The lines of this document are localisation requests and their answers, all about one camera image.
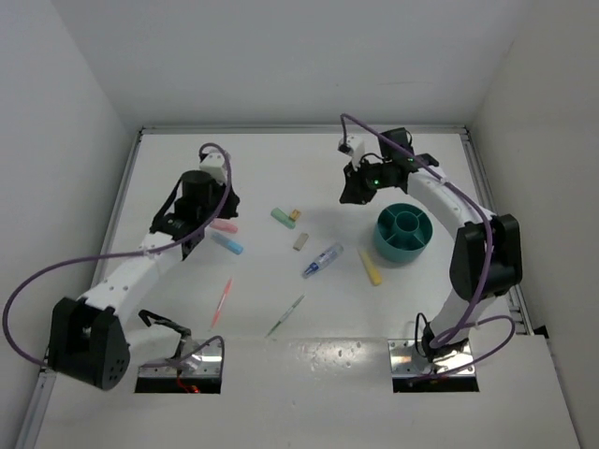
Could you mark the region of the blue highlighter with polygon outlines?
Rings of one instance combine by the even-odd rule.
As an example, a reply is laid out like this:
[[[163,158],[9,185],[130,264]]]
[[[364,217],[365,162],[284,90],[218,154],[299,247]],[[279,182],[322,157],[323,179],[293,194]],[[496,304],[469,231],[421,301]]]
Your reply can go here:
[[[230,239],[223,234],[214,232],[211,233],[212,240],[217,243],[219,246],[227,249],[235,255],[239,255],[243,252],[243,247],[233,239]]]

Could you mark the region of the blue correction tape pen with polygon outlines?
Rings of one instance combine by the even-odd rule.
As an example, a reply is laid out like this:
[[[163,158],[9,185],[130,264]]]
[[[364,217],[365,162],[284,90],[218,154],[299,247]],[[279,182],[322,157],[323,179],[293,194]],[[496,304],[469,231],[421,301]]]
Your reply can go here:
[[[324,268],[329,266],[332,262],[338,259],[343,253],[343,246],[340,243],[334,243],[328,247],[324,252],[319,254],[313,262],[311,262],[305,270],[302,272],[302,278],[308,279],[315,273],[322,271]]]

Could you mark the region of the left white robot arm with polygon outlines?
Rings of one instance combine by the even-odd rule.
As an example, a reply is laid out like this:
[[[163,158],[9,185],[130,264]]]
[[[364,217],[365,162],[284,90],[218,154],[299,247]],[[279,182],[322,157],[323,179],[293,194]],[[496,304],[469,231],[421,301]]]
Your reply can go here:
[[[53,308],[48,364],[102,390],[124,377],[131,344],[124,326],[159,279],[184,261],[214,219],[237,216],[239,198],[227,168],[184,172],[152,219],[139,251],[79,298]]]

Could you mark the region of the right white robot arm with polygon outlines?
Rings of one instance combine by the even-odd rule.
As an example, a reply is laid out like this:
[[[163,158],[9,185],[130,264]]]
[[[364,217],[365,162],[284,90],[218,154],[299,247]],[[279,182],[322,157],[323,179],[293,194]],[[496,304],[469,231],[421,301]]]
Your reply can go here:
[[[454,241],[449,266],[451,290],[441,310],[424,327],[417,348],[428,361],[461,349],[471,329],[484,324],[484,312],[522,279],[518,220],[480,206],[450,181],[439,161],[417,154],[404,128],[378,135],[380,153],[368,161],[362,139],[344,133],[339,152],[343,204],[366,205],[383,189],[395,188],[416,199]]]

